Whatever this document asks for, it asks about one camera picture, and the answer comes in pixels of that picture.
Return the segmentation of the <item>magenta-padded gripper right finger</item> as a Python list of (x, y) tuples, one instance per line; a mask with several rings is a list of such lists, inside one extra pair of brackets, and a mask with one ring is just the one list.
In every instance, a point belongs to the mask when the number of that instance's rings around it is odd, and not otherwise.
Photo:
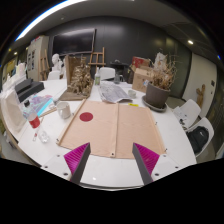
[(152, 183), (181, 169), (167, 154), (157, 154), (137, 143), (133, 144), (132, 153), (144, 185)]

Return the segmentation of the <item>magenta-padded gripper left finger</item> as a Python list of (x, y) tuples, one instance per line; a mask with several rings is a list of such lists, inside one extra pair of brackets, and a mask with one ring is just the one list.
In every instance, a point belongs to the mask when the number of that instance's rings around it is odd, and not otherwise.
[(53, 156), (42, 169), (79, 185), (90, 152), (90, 144), (85, 143), (65, 155)]

